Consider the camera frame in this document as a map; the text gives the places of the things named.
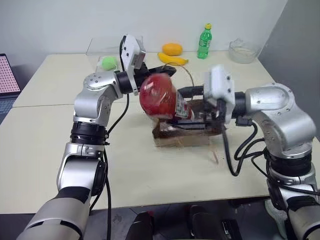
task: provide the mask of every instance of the yellow bottle cap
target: yellow bottle cap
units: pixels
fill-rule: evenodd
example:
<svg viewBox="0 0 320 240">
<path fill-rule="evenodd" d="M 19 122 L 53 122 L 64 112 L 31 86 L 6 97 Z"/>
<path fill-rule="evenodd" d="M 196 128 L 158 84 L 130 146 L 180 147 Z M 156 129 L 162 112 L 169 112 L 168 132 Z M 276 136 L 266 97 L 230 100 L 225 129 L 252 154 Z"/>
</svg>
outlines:
<svg viewBox="0 0 320 240">
<path fill-rule="evenodd" d="M 205 29 L 211 29 L 211 24 L 210 23 L 207 23 L 205 26 L 204 26 Z"/>
</svg>

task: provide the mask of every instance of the laptop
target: laptop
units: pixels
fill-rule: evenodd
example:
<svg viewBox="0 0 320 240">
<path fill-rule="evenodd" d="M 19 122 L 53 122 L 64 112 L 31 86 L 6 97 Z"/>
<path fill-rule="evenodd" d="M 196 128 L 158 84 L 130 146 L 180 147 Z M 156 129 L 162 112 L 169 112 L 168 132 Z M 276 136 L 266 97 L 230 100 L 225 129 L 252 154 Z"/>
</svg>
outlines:
<svg viewBox="0 0 320 240">
<path fill-rule="evenodd" d="M 21 89 L 12 72 L 7 56 L 0 54 L 0 123 L 12 108 Z"/>
</svg>

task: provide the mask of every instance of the laptop screen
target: laptop screen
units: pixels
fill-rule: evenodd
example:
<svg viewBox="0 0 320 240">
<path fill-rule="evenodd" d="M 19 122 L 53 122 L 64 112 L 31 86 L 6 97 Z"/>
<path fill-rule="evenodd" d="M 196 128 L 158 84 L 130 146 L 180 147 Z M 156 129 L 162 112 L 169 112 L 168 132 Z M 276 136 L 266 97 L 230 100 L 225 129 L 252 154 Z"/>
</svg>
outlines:
<svg viewBox="0 0 320 240">
<path fill-rule="evenodd" d="M 0 96 L 20 93 L 17 80 L 5 54 L 0 54 Z"/>
</svg>

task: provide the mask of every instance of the banana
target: banana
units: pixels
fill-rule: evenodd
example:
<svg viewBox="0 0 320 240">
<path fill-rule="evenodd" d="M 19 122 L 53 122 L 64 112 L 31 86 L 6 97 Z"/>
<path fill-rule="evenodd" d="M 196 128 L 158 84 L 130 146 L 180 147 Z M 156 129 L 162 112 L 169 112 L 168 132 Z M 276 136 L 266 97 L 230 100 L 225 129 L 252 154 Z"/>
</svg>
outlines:
<svg viewBox="0 0 320 240">
<path fill-rule="evenodd" d="M 158 57 L 161 62 L 172 66 L 182 66 L 189 62 L 188 59 L 184 59 L 178 56 L 168 56 L 163 52 L 158 52 Z"/>
</svg>

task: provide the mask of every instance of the plastic container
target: plastic container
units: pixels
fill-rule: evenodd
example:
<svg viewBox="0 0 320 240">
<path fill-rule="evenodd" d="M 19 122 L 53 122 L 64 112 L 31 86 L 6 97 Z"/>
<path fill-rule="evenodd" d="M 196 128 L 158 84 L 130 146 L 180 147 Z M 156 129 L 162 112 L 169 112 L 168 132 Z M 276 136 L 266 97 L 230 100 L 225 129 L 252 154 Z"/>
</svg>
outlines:
<svg viewBox="0 0 320 240">
<path fill-rule="evenodd" d="M 259 55 L 261 48 L 251 42 L 237 38 L 230 42 L 229 56 L 239 64 L 250 64 Z"/>
<path fill-rule="evenodd" d="M 191 105 L 176 91 L 166 73 L 155 73 L 141 85 L 139 100 L 147 115 L 157 119 L 193 119 Z"/>
<path fill-rule="evenodd" d="M 201 33 L 199 39 L 199 47 L 197 51 L 197 56 L 199 59 L 205 59 L 208 56 L 211 40 L 211 24 L 207 23 L 204 26 L 204 31 Z"/>
</svg>

